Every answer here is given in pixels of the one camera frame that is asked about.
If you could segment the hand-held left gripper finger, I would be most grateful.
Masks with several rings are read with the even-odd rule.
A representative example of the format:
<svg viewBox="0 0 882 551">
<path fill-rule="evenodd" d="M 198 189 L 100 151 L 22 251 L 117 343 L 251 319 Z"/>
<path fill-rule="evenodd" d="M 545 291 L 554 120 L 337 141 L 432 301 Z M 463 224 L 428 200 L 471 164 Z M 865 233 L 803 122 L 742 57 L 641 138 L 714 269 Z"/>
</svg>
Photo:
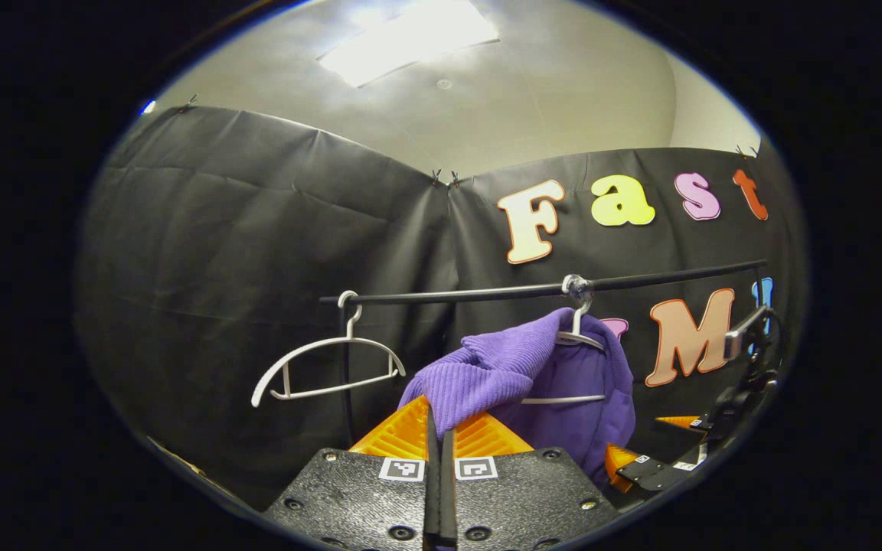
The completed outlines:
<svg viewBox="0 0 882 551">
<path fill-rule="evenodd" d="M 442 526 L 458 550 L 547 550 L 619 519 L 563 448 L 532 447 L 487 412 L 443 443 Z"/>
<path fill-rule="evenodd" d="M 352 448 L 316 452 L 265 517 L 318 548 L 427 550 L 438 530 L 437 452 L 421 396 Z"/>
</svg>

